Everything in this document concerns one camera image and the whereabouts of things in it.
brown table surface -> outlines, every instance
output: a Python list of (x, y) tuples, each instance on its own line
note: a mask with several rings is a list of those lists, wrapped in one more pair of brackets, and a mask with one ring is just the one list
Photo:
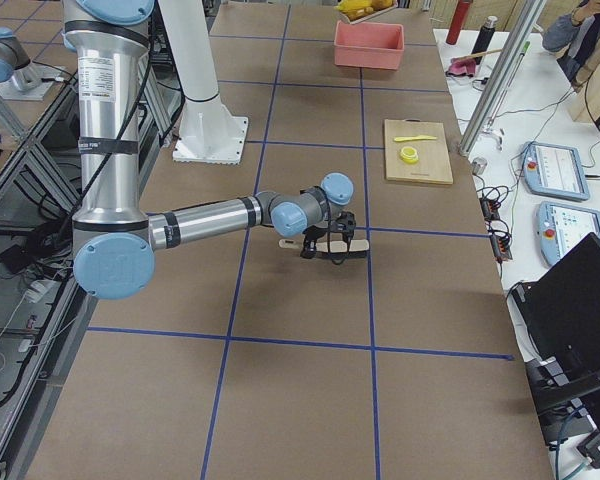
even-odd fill
[(370, 256), (304, 260), (268, 229), (158, 252), (146, 290), (99, 303), (28, 479), (552, 477), (466, 160), (449, 187), (384, 180), (385, 118), (460, 138), (428, 16), (378, 18), (405, 26), (395, 72), (334, 66), (337, 19), (224, 5), (211, 44), (250, 118), (243, 159), (164, 150), (142, 207), (341, 171)]

wooden stick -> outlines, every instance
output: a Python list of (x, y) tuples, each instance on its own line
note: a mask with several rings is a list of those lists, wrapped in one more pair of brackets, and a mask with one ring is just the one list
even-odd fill
[(501, 51), (502, 51), (502, 49), (498, 48), (496, 50), (488, 50), (486, 52), (474, 53), (473, 55), (466, 55), (464, 57), (454, 58), (451, 61), (452, 62), (457, 62), (459, 60), (469, 60), (470, 58), (484, 57), (485, 55), (489, 55), (490, 53), (498, 53), (498, 52), (501, 52)]

pink plastic bin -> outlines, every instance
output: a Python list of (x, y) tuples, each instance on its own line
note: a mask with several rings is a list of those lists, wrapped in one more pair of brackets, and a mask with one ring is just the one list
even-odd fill
[(404, 29), (391, 23), (336, 25), (335, 64), (397, 70), (404, 53)]

yellow spoon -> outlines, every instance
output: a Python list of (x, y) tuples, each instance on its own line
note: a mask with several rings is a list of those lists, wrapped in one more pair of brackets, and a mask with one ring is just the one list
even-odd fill
[(415, 140), (437, 140), (438, 137), (432, 137), (431, 135), (416, 135), (415, 137), (394, 137), (394, 142), (413, 142)]

control box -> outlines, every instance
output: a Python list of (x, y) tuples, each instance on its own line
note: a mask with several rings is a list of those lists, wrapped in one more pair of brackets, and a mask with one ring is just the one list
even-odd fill
[(600, 212), (566, 204), (542, 202), (537, 233), (542, 255), (553, 266), (590, 232), (600, 238)]
[(589, 199), (577, 149), (528, 142), (523, 152), (524, 179), (532, 193), (579, 202)]

